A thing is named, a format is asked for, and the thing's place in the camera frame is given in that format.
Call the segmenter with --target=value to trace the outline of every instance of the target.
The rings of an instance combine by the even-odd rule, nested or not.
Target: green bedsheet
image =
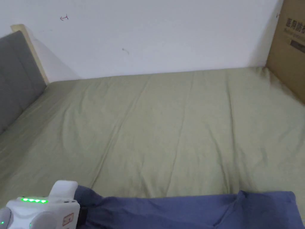
[[[0,204],[59,179],[103,196],[293,191],[305,108],[265,68],[51,83],[0,136]]]

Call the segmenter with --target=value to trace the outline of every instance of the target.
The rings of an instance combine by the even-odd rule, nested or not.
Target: blue fabric
[[[81,229],[300,229],[304,228],[292,192],[170,197],[103,198],[79,186],[75,199],[88,207]]]

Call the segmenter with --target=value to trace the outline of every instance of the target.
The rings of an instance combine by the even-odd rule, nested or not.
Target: chinese characters
[[[305,33],[305,24],[303,24],[302,22],[288,18],[286,26],[301,33]]]

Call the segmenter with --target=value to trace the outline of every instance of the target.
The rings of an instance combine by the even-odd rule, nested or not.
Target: gray headboard
[[[0,38],[0,134],[45,88],[22,32]]]

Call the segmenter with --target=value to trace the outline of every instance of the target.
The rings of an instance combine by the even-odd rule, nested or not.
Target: white device
[[[0,209],[0,229],[76,229],[76,181],[57,181],[48,197],[18,197]]]

